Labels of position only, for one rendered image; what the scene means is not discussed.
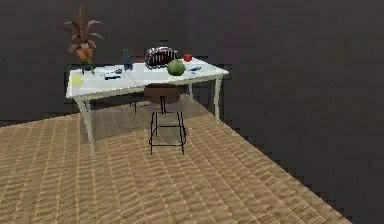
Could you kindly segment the white table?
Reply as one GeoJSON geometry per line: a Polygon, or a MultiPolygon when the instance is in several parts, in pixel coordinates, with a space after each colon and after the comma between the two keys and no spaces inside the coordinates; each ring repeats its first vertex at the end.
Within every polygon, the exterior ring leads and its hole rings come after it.
{"type": "Polygon", "coordinates": [[[86,127],[91,156],[95,156],[95,141],[92,133],[90,100],[142,92],[144,87],[151,83],[187,85],[190,99],[193,99],[192,86],[195,83],[214,80],[215,117],[219,120],[221,83],[223,77],[228,74],[228,71],[197,58],[192,58],[190,62],[184,62],[184,65],[186,66],[186,71],[181,76],[171,76],[166,68],[150,70],[144,62],[134,63],[133,69],[128,71],[124,70],[123,65],[96,67],[94,69],[95,74],[92,74],[90,71],[82,73],[81,69],[71,70],[66,89],[66,98],[73,99],[77,103],[86,127]],[[201,67],[201,70],[189,71],[198,66],[201,67]],[[117,69],[122,69],[122,74],[113,73],[117,69]],[[74,74],[81,74],[83,76],[84,82],[81,86],[72,85],[71,76],[74,74]],[[104,79],[105,76],[115,75],[119,75],[121,78],[115,80],[104,79]]]}

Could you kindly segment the dark striped round toaster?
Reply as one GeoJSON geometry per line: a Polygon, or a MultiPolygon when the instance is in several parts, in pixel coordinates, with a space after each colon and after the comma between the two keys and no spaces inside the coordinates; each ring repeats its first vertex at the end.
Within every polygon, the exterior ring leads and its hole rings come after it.
{"type": "Polygon", "coordinates": [[[178,58],[178,52],[170,47],[161,46],[150,48],[144,57],[148,69],[164,68],[174,59],[178,58]]]}

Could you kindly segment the dark blue bottle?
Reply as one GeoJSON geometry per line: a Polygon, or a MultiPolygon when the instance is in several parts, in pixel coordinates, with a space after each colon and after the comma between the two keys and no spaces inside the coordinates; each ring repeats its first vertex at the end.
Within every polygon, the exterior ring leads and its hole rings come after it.
{"type": "Polygon", "coordinates": [[[123,65],[125,71],[131,70],[133,68],[131,52],[128,49],[123,50],[123,65]]]}

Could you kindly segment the brown chair with black legs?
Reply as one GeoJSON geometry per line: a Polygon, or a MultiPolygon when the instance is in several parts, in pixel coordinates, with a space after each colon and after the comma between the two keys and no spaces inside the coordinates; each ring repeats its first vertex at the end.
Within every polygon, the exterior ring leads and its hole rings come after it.
{"type": "Polygon", "coordinates": [[[180,141],[174,147],[180,147],[182,154],[185,154],[185,144],[187,140],[186,127],[184,124],[183,110],[184,105],[181,101],[181,90],[178,85],[166,83],[152,83],[144,88],[144,96],[150,102],[148,108],[151,112],[150,154],[153,154],[154,147],[171,147],[171,144],[155,144],[154,139],[158,136],[160,128],[177,128],[179,130],[180,141]],[[175,114],[177,116],[176,125],[160,125],[158,115],[175,114]]]}

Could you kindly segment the green round ball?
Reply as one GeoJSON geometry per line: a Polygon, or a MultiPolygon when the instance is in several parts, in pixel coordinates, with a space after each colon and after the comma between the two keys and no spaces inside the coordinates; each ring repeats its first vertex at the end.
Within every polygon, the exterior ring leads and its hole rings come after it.
{"type": "Polygon", "coordinates": [[[167,65],[167,71],[171,76],[181,76],[186,70],[181,60],[174,59],[167,65]]]}

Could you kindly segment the red-leaved house plant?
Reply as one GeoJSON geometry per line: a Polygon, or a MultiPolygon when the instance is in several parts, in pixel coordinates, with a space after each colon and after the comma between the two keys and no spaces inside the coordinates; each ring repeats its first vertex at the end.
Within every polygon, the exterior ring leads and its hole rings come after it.
{"type": "Polygon", "coordinates": [[[77,55],[81,61],[82,73],[88,70],[95,74],[92,59],[97,44],[93,37],[102,39],[99,33],[92,31],[92,27],[96,24],[101,24],[101,21],[95,19],[84,20],[83,7],[80,6],[78,8],[78,20],[66,21],[60,26],[60,29],[65,30],[71,36],[72,44],[68,47],[68,53],[77,55]]]}

